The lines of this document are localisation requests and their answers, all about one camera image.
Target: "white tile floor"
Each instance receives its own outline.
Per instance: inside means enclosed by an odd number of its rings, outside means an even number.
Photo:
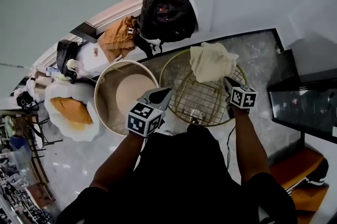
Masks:
[[[300,138],[298,131],[271,121],[266,86],[292,74],[288,58],[276,54],[276,42],[272,33],[264,32],[235,37],[221,41],[221,43],[229,52],[235,52],[240,56],[238,63],[244,70],[249,85],[259,92],[257,105],[251,110],[250,118],[268,156],[298,140]],[[166,55],[155,59],[154,74],[156,77],[160,73],[157,66],[162,66],[171,56]],[[39,117],[40,120],[47,117],[43,106],[39,111]],[[176,131],[180,128],[184,129],[184,123],[179,122],[174,115],[168,115],[167,122],[169,118],[174,120],[172,124]],[[227,160],[227,137],[233,127],[234,121],[223,126],[209,128],[214,137],[219,140],[225,161]],[[44,125],[43,130],[48,140],[62,138],[58,128],[50,122]],[[84,188],[88,187],[97,168],[122,140],[123,137],[106,130],[92,142],[75,142],[63,137],[63,142],[47,147],[44,151],[45,157],[41,158],[41,162],[50,181],[49,188],[61,210],[70,204]],[[235,181],[240,182],[240,173],[236,163],[235,132],[231,135],[229,145],[231,150],[229,173]]]

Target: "black cable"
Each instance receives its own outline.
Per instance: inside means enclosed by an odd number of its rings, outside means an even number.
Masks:
[[[228,143],[230,141],[230,137],[231,137],[231,134],[233,133],[234,129],[235,129],[235,127],[232,129],[232,131],[228,135],[228,139],[227,139],[227,170],[230,167],[230,161],[231,161],[231,150],[230,150],[230,146],[228,145]]]

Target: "cream cloth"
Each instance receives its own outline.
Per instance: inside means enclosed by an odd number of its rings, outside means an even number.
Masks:
[[[221,43],[203,42],[201,47],[191,47],[190,64],[200,83],[231,77],[236,69],[238,55],[229,53]]]

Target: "gold wire basket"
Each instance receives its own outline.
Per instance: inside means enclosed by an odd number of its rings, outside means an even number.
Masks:
[[[231,119],[226,111],[226,98],[229,94],[223,85],[223,78],[215,82],[199,83],[190,65],[190,49],[172,57],[163,67],[160,75],[160,87],[173,90],[169,109],[180,119],[191,123],[191,114],[203,126],[216,126]],[[237,65],[233,79],[247,84],[243,70]]]

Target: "tan bag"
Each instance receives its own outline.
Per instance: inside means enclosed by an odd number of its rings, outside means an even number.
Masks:
[[[120,55],[126,57],[129,51],[135,49],[133,37],[136,34],[136,21],[133,16],[116,21],[97,40],[110,63]]]

